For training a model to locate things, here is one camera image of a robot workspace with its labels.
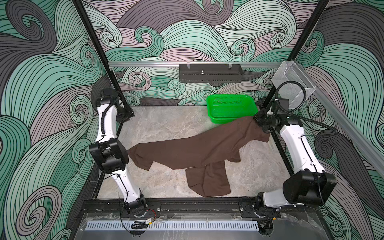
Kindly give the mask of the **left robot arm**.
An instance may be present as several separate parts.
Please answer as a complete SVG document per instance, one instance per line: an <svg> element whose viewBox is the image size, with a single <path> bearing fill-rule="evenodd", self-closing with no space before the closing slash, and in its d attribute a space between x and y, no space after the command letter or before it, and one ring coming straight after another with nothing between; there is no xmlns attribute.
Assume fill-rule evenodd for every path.
<svg viewBox="0 0 384 240"><path fill-rule="evenodd" d="M147 210L146 200L126 168L129 163L128 152L117 137L116 123L124 116L118 92L112 88L101 90L96 107L99 116L98 135L89 146L89 152L99 169L115 180L127 212L142 216Z"/></svg>

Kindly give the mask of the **brown trousers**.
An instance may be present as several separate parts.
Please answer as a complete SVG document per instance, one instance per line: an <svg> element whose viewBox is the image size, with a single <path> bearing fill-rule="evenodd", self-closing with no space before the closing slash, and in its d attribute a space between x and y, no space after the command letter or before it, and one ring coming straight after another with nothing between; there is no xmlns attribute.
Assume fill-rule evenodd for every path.
<svg viewBox="0 0 384 240"><path fill-rule="evenodd" d="M231 193L225 161L239 163L243 146L269 139L253 117L242 117L193 137L137 144L128 156L146 171L154 162L184 169L191 190L202 197L219 197Z"/></svg>

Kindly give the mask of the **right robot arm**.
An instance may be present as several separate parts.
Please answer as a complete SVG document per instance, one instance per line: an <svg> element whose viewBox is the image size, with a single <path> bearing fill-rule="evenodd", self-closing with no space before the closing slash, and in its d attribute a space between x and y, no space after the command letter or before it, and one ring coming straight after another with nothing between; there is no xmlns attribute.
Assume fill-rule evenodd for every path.
<svg viewBox="0 0 384 240"><path fill-rule="evenodd" d="M288 110L288 99L275 99L270 109L254 117L265 133L278 132L291 155L294 173L281 189L261 194L269 208L287 205L323 206L337 184L336 177L326 172L316 158L303 127L303 118Z"/></svg>

